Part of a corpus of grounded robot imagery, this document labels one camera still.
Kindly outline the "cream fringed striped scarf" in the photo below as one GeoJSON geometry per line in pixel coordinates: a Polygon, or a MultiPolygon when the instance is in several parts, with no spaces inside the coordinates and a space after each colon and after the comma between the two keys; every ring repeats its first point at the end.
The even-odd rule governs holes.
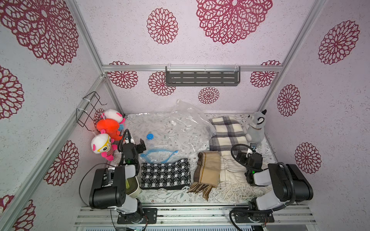
{"type": "Polygon", "coordinates": [[[247,183],[247,169],[237,163],[229,151],[221,151],[219,187],[224,199],[231,204],[240,204],[272,191],[271,186],[251,186],[247,183]]]}

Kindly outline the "grey cream plaid scarf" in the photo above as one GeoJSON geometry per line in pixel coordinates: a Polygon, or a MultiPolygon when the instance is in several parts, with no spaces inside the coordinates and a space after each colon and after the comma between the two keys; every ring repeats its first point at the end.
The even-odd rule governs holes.
{"type": "Polygon", "coordinates": [[[234,145],[248,144],[241,124],[234,117],[212,118],[210,123],[216,130],[216,134],[209,141],[210,151],[230,153],[234,145]]]}

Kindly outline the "brown tan fringed scarf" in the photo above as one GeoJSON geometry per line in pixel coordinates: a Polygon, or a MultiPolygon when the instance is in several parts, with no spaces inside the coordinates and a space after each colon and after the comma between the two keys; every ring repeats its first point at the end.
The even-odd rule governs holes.
{"type": "Polygon", "coordinates": [[[197,168],[188,192],[202,193],[202,197],[208,201],[212,189],[218,187],[220,172],[221,157],[218,151],[198,153],[197,168]]]}

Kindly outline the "black white knit scarf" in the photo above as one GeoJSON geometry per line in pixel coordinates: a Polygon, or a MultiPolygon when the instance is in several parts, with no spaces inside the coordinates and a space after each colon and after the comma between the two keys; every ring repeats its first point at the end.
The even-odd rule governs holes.
{"type": "Polygon", "coordinates": [[[191,183],[187,159],[166,164],[143,163],[141,170],[140,188],[143,190],[181,190],[191,183]]]}

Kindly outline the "clear plastic vacuum bag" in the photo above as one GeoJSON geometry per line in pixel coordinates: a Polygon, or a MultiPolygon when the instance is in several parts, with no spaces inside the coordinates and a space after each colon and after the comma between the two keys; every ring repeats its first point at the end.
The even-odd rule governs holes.
{"type": "Polygon", "coordinates": [[[135,141],[144,140],[144,132],[155,130],[184,129],[199,132],[204,136],[201,148],[205,150],[209,140],[216,134],[214,126],[206,115],[193,105],[178,100],[171,112],[167,113],[139,113],[128,115],[126,126],[135,141]]]}

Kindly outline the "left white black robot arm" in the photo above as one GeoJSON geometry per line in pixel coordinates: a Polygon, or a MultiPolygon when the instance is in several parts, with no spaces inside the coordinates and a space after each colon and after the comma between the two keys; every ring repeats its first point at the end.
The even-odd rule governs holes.
{"type": "Polygon", "coordinates": [[[140,223],[145,216],[142,204],[139,199],[127,194],[126,181],[139,174],[138,156],[146,150],[146,146],[143,140],[139,144],[131,142],[132,136],[128,129],[123,136],[127,136],[129,142],[124,138],[118,142],[118,152],[121,154],[119,164],[95,171],[88,206],[94,209],[114,209],[125,222],[140,223]]]}

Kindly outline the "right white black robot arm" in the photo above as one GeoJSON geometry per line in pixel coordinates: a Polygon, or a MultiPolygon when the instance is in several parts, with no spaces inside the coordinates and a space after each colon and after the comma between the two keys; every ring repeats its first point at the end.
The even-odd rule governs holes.
{"type": "Polygon", "coordinates": [[[314,191],[295,164],[282,162],[263,168],[263,157],[246,144],[233,145],[232,158],[246,168],[247,183],[251,186],[272,186],[272,191],[253,198],[247,208],[234,208],[229,213],[233,225],[237,223],[274,222],[273,212],[296,203],[312,200],[314,191]]]}

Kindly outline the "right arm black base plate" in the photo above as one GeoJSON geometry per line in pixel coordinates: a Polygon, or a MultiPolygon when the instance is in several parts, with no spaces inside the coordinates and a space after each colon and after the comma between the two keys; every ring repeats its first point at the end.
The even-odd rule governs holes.
{"type": "Polygon", "coordinates": [[[272,210],[249,210],[248,208],[234,208],[229,213],[235,223],[273,223],[272,210]]]}

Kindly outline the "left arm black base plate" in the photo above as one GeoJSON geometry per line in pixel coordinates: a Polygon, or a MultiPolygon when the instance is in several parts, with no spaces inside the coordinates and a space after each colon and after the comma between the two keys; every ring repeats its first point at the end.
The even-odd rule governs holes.
{"type": "Polygon", "coordinates": [[[130,214],[119,212],[117,224],[156,224],[157,215],[157,208],[143,208],[142,210],[130,214]]]}

